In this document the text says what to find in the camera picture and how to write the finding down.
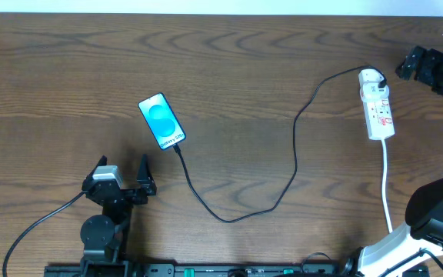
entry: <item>brown wooden surface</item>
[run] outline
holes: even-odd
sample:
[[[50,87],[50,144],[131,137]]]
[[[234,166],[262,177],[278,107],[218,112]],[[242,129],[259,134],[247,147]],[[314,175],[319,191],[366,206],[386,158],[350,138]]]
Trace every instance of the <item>brown wooden surface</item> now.
[[[375,65],[391,89],[388,197],[398,226],[413,191],[443,176],[443,98],[394,69],[414,45],[441,48],[442,29],[443,18],[0,14],[0,275],[16,237],[75,196],[101,155],[128,185],[141,154],[150,158],[158,196],[135,210],[133,258],[299,262],[376,243],[387,233],[381,144],[367,138],[357,72],[323,86],[298,121],[300,167],[278,209],[231,225],[195,200],[137,103],[167,95],[195,187],[231,219],[273,205],[293,170],[291,121],[315,86]],[[100,211],[80,199],[40,225],[9,275],[78,262],[80,227]]]

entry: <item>smartphone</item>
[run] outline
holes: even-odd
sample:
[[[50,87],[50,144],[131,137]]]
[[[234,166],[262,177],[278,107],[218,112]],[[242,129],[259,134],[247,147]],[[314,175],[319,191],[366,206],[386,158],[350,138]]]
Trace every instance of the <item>smartphone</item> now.
[[[163,93],[158,93],[138,103],[161,150],[185,140],[185,133]]]

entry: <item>white power adapter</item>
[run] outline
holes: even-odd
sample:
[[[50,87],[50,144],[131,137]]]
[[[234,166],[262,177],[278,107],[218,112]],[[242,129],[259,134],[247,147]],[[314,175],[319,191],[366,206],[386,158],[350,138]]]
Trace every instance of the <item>white power adapter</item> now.
[[[374,69],[365,69],[358,74],[360,98],[363,101],[368,138],[382,140],[394,135],[391,106],[389,105],[389,87],[379,88],[384,79]]]

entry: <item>white background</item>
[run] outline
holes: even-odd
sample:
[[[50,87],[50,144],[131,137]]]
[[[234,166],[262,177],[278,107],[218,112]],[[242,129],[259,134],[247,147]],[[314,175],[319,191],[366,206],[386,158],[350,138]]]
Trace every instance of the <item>white background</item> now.
[[[0,12],[443,16],[443,0],[0,0]]]

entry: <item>phone screen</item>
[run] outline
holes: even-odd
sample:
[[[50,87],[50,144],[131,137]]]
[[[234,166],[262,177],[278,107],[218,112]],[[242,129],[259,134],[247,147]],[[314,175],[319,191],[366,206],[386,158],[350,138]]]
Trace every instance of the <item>phone screen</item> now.
[[[160,92],[139,102],[138,107],[160,149],[166,150],[185,139],[184,130],[178,123],[163,93]]]

